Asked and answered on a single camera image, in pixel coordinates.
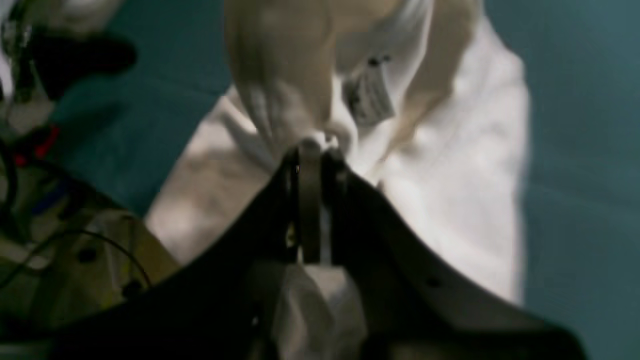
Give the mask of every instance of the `white cloth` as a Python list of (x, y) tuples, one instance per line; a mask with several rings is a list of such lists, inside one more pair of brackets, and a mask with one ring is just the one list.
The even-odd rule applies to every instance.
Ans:
[[(286, 149), (312, 137), (340, 147), (450, 265), (520, 302), (528, 94), (481, 1), (235, 0), (225, 20), (237, 91), (200, 124), (147, 216), (181, 263), (224, 233)], [(362, 126), (342, 89), (385, 56), (396, 115)]]

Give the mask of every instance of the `teal wall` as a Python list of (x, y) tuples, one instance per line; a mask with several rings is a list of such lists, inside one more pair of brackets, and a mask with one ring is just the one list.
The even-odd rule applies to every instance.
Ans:
[(527, 65), (527, 307), (640, 359), (640, 1), (486, 1)]

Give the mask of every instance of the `teal background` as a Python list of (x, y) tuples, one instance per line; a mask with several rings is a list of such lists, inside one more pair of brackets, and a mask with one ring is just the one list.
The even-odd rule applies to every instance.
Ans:
[(640, 359), (640, 2), (485, 3), (533, 99), (527, 307)]
[[(640, 2), (487, 0), (527, 65), (527, 307), (597, 360), (640, 359)], [(140, 61), (70, 91), (53, 157), (143, 215), (230, 84), (220, 0), (128, 0), (110, 30)]]

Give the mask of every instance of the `cable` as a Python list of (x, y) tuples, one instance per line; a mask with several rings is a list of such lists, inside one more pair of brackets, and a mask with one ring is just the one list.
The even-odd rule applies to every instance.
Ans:
[(18, 170), (15, 167), (9, 146), (2, 139), (0, 139), (0, 158), (4, 164), (4, 172), (8, 183), (4, 201), (0, 202), (0, 222), (2, 222), (11, 213), (18, 196)]
[(129, 251), (127, 251), (125, 248), (123, 248), (120, 244), (118, 244), (117, 242), (107, 238), (104, 235), (101, 235), (101, 234), (98, 234), (98, 233), (94, 233), (92, 231), (87, 231), (87, 230), (68, 230), (68, 231), (62, 231), (61, 233), (53, 234), (50, 238), (46, 239), (41, 244), (39, 244), (35, 249), (33, 249), (33, 251), (31, 251), (29, 253), (29, 256), (27, 256), (27, 258), (23, 262), (21, 262), (19, 265), (17, 265), (15, 268), (13, 268), (13, 270), (9, 273), (9, 275), (7, 275), (0, 282), (0, 291), (2, 289), (4, 289), (5, 287), (7, 287), (13, 281), (13, 279), (16, 276), (18, 276), (24, 270), (27, 267), (27, 264), (31, 261), (31, 259), (33, 259), (33, 257), (36, 256), (39, 252), (43, 251), (52, 242), (54, 242), (54, 241), (56, 241), (58, 239), (64, 238), (64, 237), (66, 237), (68, 235), (74, 235), (74, 234), (76, 234), (76, 235), (93, 236), (94, 238), (100, 239), (103, 242), (108, 243), (109, 245), (113, 246), (115, 249), (117, 249), (122, 254), (127, 256), (127, 258), (129, 258), (129, 260), (136, 266), (136, 268), (138, 268), (138, 270), (140, 271), (140, 274), (142, 275), (142, 277), (144, 277), (144, 280), (145, 280), (145, 283), (147, 284), (147, 287), (148, 288), (152, 287), (151, 278), (149, 278), (149, 275), (147, 274), (145, 269), (142, 267), (140, 262), (136, 259), (135, 256), (133, 256), (133, 254), (131, 254)]

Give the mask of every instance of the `black object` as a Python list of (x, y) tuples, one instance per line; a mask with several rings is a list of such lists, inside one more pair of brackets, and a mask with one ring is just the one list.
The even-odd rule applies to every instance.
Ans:
[(0, 225), (10, 221), (11, 211), (18, 195), (18, 172), (13, 160), (13, 154), (7, 144), (0, 139), (0, 160), (4, 165), (7, 180), (6, 195), (0, 201)]
[(93, 263), (97, 257), (98, 252), (92, 247), (80, 250), (77, 255), (77, 259), (80, 264)]
[(485, 292), (433, 254), (339, 153), (310, 152), (321, 173), (308, 179), (320, 182), (321, 199), (298, 197), (312, 187), (300, 177), (314, 168), (313, 158), (300, 160), (308, 153), (287, 155), (235, 224), (189, 267), (124, 305), (41, 334), (39, 358), (277, 359), (269, 332), (278, 269), (295, 260), (285, 235), (305, 208), (310, 218), (299, 245), (322, 258), (323, 234), (304, 225), (319, 221), (309, 211), (318, 202), (332, 222), (331, 261), (349, 272), (362, 299), (370, 334), (362, 359), (585, 358), (569, 332)]
[(109, 34), (80, 36), (34, 28), (23, 58), (32, 59), (47, 96), (58, 100), (71, 85), (87, 76), (127, 70), (136, 63), (136, 50), (130, 42)]

